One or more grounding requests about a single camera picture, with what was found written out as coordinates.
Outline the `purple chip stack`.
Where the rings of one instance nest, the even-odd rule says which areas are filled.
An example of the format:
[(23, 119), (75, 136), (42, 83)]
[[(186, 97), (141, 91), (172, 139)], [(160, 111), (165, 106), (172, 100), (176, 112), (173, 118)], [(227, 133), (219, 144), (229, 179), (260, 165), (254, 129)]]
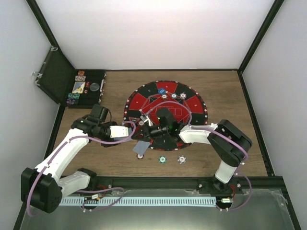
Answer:
[(177, 158), (177, 161), (178, 161), (179, 164), (184, 164), (187, 161), (187, 158), (185, 156), (181, 155)]

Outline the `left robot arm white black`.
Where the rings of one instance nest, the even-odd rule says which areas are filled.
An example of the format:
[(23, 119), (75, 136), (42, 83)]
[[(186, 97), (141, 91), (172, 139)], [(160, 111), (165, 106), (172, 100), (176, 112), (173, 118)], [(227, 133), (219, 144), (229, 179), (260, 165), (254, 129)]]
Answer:
[(132, 137), (136, 125), (131, 121), (121, 125), (106, 122), (108, 113), (109, 109), (94, 105), (90, 114), (73, 122), (66, 137), (46, 159), (22, 172), (21, 200), (29, 216), (35, 216), (32, 207), (51, 213), (64, 197), (82, 189), (89, 194), (97, 190), (98, 181), (93, 172), (80, 170), (64, 179), (61, 176), (77, 153), (91, 141), (114, 146)]

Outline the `teal chips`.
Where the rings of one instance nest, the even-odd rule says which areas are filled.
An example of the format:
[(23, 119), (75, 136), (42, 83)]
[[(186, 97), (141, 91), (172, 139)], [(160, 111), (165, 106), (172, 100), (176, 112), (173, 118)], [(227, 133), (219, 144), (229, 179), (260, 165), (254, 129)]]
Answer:
[(176, 99), (177, 98), (177, 95), (175, 93), (171, 94), (171, 98), (172, 99)]

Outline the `dealt blue backed card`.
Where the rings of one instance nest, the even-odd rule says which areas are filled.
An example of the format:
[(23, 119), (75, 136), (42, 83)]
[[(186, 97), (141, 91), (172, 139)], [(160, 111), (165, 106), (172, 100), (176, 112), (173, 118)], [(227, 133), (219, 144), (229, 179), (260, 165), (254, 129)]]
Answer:
[(148, 142), (148, 141), (141, 141), (141, 140), (139, 140), (132, 150), (135, 153), (137, 153), (138, 155), (142, 156), (147, 151), (147, 149), (149, 148), (150, 144), (151, 143)]

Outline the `blue small blind button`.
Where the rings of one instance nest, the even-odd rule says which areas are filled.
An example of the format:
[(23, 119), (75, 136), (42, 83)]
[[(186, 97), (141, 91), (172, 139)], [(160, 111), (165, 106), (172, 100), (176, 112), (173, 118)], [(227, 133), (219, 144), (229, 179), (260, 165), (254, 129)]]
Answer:
[(158, 93), (159, 93), (160, 95), (164, 95), (164, 94), (166, 94), (166, 90), (165, 90), (164, 88), (159, 88), (159, 89), (158, 89)]

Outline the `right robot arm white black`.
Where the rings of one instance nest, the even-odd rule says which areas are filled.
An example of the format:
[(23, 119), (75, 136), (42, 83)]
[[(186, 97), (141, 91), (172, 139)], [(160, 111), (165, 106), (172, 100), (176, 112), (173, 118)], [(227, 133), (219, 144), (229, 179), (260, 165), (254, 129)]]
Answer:
[(149, 116), (142, 115), (143, 125), (132, 138), (150, 142), (166, 136), (174, 143), (210, 144), (221, 159), (212, 187), (218, 193), (226, 192), (238, 167), (248, 158), (248, 151), (252, 147), (251, 139), (226, 119), (217, 124), (194, 126), (178, 122), (165, 107), (158, 109), (156, 116), (158, 123), (151, 124)]

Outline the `triangular all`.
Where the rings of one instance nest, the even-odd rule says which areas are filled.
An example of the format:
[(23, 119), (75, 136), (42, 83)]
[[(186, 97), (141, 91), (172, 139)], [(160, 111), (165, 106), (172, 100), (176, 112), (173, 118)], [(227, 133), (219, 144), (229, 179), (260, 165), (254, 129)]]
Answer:
[(129, 120), (135, 124), (137, 124), (138, 122), (138, 118), (135, 118), (135, 117), (130, 117)]

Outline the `teal chip stack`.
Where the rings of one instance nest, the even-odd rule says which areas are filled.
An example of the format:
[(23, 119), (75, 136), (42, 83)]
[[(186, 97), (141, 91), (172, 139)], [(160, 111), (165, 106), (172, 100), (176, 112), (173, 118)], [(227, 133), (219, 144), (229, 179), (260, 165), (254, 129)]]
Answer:
[(164, 164), (164, 163), (167, 162), (167, 158), (166, 158), (165, 156), (160, 156), (160, 157), (159, 157), (159, 162), (162, 163), (162, 164)]

